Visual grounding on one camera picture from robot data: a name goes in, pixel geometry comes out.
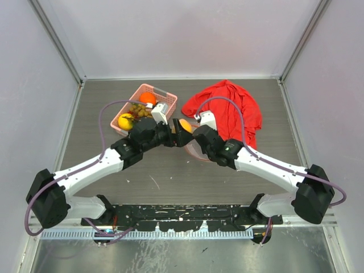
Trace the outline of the yellow orange peach fruit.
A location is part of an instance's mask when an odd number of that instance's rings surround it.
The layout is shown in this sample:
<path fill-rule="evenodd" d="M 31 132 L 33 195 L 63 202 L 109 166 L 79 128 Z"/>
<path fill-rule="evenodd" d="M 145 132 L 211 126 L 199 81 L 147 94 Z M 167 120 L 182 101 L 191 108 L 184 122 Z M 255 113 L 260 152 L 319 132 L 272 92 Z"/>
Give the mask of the yellow orange peach fruit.
<path fill-rule="evenodd" d="M 187 120 L 174 118 L 171 131 L 173 134 L 182 132 L 192 133 L 193 129 L 192 125 Z"/>

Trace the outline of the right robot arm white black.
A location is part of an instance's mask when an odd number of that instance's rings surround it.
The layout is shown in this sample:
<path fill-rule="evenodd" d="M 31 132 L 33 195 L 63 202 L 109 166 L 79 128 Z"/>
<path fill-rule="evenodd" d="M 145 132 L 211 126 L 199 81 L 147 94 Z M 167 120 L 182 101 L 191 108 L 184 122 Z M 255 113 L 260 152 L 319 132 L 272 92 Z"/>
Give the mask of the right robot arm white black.
<path fill-rule="evenodd" d="M 305 168 L 271 158 L 238 140 L 223 140 L 207 125 L 198 127 L 193 137 L 210 161 L 252 173 L 285 190 L 257 195 L 249 210 L 252 222 L 262 224 L 269 217 L 293 214 L 311 224 L 322 222 L 335 192 L 321 167 Z"/>

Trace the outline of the clear zip top bag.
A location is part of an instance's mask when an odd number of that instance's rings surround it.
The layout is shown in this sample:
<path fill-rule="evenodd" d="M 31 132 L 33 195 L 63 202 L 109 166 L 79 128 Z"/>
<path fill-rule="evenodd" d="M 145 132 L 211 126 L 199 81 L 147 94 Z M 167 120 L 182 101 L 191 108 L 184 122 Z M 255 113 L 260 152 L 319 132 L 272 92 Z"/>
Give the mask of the clear zip top bag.
<path fill-rule="evenodd" d="M 195 139 L 189 142 L 184 148 L 186 152 L 190 154 L 192 157 L 203 162 L 210 161 L 208 156 L 202 153 L 201 147 Z"/>

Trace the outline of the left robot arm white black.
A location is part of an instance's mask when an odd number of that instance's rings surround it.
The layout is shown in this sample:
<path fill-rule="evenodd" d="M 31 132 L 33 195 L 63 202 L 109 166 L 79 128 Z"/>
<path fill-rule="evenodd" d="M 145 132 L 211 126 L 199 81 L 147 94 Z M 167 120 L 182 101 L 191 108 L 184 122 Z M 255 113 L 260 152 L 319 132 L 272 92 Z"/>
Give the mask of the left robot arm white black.
<path fill-rule="evenodd" d="M 173 119 L 171 127 L 152 118 L 142 118 L 126 137 L 100 155 L 57 173 L 47 169 L 39 171 L 26 196 L 27 211 L 34 213 L 43 229 L 78 218 L 108 225 L 114 218 L 114 208 L 104 196 L 77 197 L 75 194 L 107 175 L 133 166 L 155 147 L 184 147 L 192 140 L 192 129 L 179 119 Z"/>

